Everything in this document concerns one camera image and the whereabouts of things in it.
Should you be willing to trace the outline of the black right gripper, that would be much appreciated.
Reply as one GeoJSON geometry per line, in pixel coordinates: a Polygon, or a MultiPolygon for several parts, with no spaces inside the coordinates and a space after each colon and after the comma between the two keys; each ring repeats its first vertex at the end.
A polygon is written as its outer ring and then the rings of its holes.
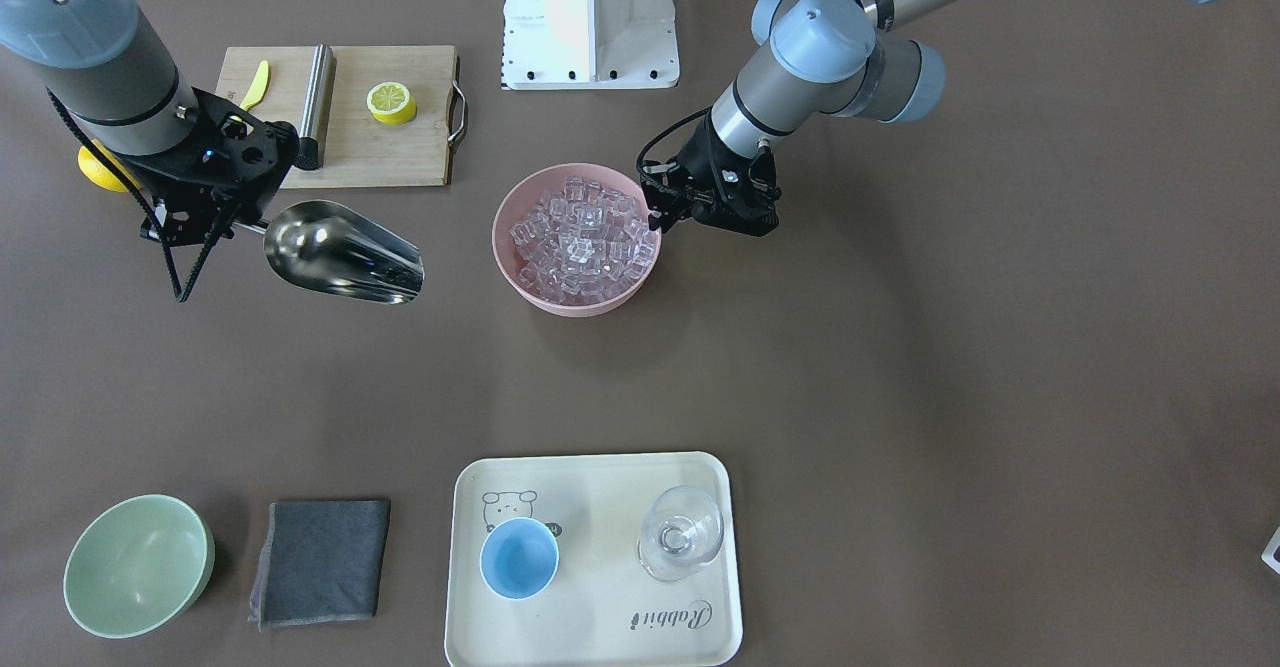
{"type": "Polygon", "coordinates": [[[128,157],[128,170],[151,195],[157,221],[142,234],[166,246],[195,246],[233,221],[253,224],[294,165],[294,125],[265,123],[206,90],[195,90],[189,133],[156,155],[128,157]]]}

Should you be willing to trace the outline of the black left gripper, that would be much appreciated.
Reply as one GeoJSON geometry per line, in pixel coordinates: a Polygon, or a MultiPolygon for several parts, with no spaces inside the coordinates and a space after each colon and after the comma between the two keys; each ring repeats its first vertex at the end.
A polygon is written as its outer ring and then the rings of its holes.
{"type": "Polygon", "coordinates": [[[689,115],[649,140],[637,155],[637,175],[650,216],[648,228],[668,233],[677,221],[700,224],[749,237],[764,237],[780,224],[773,140],[762,137],[741,156],[716,134],[710,117],[689,115]],[[684,149],[658,163],[646,155],[687,125],[696,129],[684,149]]]}

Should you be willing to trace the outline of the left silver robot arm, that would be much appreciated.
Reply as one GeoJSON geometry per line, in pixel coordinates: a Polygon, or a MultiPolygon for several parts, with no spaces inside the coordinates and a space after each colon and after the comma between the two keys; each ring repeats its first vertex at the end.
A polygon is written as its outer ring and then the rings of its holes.
{"type": "Polygon", "coordinates": [[[774,149],[809,117],[913,123],[937,105],[945,61],[893,29],[955,1],[758,0],[756,52],[710,108],[689,117],[692,134],[675,157],[637,157],[648,227],[694,219],[750,237],[773,230],[774,149]]]}

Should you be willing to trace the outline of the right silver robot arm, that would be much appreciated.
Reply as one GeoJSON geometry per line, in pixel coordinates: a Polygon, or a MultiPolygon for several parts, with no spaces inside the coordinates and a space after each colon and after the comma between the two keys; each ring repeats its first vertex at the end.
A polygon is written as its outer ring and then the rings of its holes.
{"type": "Polygon", "coordinates": [[[136,0],[1,3],[4,47],[36,70],[105,169],[145,189],[145,237],[193,246],[261,221],[298,152],[293,125],[192,87],[136,0]]]}

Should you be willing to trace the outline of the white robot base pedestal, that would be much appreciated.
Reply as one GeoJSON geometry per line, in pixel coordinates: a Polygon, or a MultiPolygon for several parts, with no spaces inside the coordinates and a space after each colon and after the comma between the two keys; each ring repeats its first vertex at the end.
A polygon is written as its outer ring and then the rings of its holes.
{"type": "Polygon", "coordinates": [[[675,0],[504,0],[503,90],[678,84],[675,0]]]}

